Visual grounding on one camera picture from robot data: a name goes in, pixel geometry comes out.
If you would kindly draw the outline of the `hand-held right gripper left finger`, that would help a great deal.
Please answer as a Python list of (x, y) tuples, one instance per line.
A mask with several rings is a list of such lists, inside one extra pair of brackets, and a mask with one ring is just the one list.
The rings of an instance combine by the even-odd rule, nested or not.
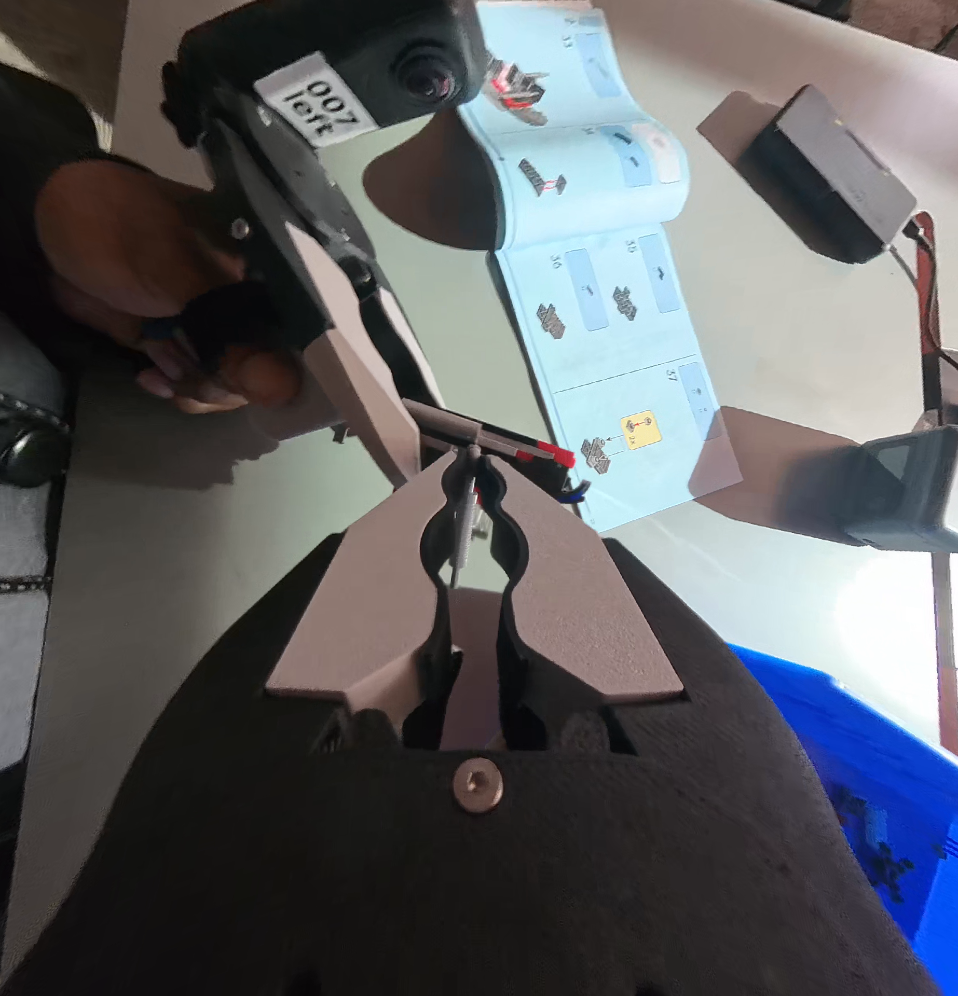
[(374, 709), (401, 736), (441, 735), (461, 656), (440, 569), (467, 467), (449, 452), (346, 530), (268, 693)]

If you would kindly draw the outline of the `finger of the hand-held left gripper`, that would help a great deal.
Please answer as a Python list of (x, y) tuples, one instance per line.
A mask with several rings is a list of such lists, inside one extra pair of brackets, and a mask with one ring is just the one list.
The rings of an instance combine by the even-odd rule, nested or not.
[(402, 353), (406, 355), (407, 362), (415, 370), (418, 380), (421, 380), (423, 384), (423, 387), (415, 394), (405, 394), (404, 396), (413, 397), (413, 399), (420, 400), (426, 405), (445, 405), (433, 369), (400, 307), (398, 299), (388, 288), (379, 288), (377, 294), (386, 321), (398, 342), (401, 343)]
[(329, 318), (305, 349), (313, 380), (394, 488), (421, 470), (419, 429), (389, 368), (364, 328), (347, 274), (310, 234), (286, 225)]

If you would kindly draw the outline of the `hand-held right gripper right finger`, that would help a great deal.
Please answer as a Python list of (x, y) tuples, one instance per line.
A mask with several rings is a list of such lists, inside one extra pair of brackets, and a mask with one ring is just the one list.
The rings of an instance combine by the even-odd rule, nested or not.
[(685, 687), (598, 534), (504, 459), (477, 472), (502, 570), (497, 632), (506, 741), (561, 741), (572, 717), (683, 697)]

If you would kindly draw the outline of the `toy brick vehicle model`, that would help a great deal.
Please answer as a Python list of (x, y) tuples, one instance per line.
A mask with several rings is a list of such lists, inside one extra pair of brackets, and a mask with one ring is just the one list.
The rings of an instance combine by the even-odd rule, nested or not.
[(482, 454), (504, 459), (560, 504), (585, 501), (591, 483), (570, 482), (570, 472), (576, 466), (572, 451), (449, 409), (441, 395), (431, 389), (410, 393), (402, 402), (418, 430), (422, 469), (450, 451), (476, 445)]

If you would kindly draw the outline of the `grey toy spring shock piece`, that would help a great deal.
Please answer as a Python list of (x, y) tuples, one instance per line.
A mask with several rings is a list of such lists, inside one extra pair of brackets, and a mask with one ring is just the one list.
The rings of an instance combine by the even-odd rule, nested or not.
[(450, 579), (448, 587), (459, 586), (461, 576), (467, 566), (469, 552), (473, 539), (473, 530), (477, 509), (476, 480), (479, 463), (482, 456), (478, 444), (468, 445), (463, 453), (463, 470), (461, 472), (461, 487), (455, 509), (454, 551), (449, 561)]

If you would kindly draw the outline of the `person's left forearm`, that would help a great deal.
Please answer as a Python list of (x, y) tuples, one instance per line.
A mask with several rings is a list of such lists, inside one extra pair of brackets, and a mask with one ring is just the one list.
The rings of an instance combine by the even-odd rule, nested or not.
[(37, 241), (37, 196), (53, 173), (84, 161), (139, 169), (99, 145), (93, 118), (72, 93), (0, 62), (0, 313), (59, 368), (103, 352), (99, 336), (67, 317), (51, 292)]

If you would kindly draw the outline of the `white desk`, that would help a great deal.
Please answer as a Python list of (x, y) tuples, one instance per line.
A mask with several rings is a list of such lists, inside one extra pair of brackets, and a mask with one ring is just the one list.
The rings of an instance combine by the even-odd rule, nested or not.
[[(915, 296), (884, 255), (810, 251), (701, 122), (815, 84), (934, 218), (942, 330), (958, 350), (958, 62), (778, 2), (595, 2), (623, 76), (685, 145), (669, 237), (743, 471), (750, 428), (865, 442), (924, 409)], [(361, 445), (323, 432), (250, 454), (241, 413), (184, 417), (121, 367), (79, 395), (37, 692), (4, 969), (90, 852), (147, 730), (211, 644), (323, 538), (387, 493)], [(723, 639), (833, 674), (940, 741), (929, 559), (756, 524), (731, 491), (612, 532)]]

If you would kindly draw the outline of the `person's left hand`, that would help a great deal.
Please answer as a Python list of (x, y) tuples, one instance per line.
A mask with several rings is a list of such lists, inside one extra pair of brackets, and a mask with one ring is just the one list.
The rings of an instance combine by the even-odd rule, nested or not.
[(288, 355), (233, 344), (202, 373), (179, 342), (149, 341), (142, 321), (174, 317), (245, 277), (244, 262), (196, 226), (198, 188), (129, 164), (85, 160), (58, 169), (37, 196), (37, 242), (62, 312), (145, 358), (137, 384), (187, 414), (286, 405), (300, 374)]

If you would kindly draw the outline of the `light blue instruction booklet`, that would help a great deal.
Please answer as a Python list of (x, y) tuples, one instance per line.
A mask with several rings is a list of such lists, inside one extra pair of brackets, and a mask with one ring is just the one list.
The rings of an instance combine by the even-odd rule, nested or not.
[(479, 2), (461, 106), (497, 197), (493, 260), (546, 419), (600, 533), (742, 481), (664, 223), (682, 143), (635, 101), (602, 10)]

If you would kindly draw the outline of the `blue plastic bin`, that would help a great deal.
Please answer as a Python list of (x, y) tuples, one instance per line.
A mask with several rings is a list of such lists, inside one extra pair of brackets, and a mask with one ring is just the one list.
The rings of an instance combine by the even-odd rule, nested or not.
[(945, 832), (945, 858), (925, 903), (898, 912), (879, 898), (942, 993), (958, 995), (958, 759), (820, 670), (739, 645), (732, 649), (792, 727), (830, 801), (838, 785), (873, 801), (898, 797)]

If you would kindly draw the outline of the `grey fabric clothing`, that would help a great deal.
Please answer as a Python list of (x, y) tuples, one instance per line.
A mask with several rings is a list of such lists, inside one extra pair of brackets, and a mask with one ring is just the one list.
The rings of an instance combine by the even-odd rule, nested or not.
[(24, 759), (72, 430), (58, 370), (0, 313), (0, 774)]

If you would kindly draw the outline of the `pile of loose toy bricks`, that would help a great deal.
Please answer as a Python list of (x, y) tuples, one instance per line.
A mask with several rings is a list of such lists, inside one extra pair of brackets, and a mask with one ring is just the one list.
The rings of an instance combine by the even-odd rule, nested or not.
[(898, 797), (873, 801), (846, 785), (834, 787), (834, 812), (870, 885), (898, 912), (921, 907), (939, 863), (945, 832)]

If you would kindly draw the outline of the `black flat box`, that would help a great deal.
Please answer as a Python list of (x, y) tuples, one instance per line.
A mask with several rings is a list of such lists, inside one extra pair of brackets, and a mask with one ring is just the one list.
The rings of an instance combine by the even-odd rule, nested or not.
[(884, 254), (918, 204), (811, 84), (756, 133), (738, 164), (810, 249), (844, 264)]

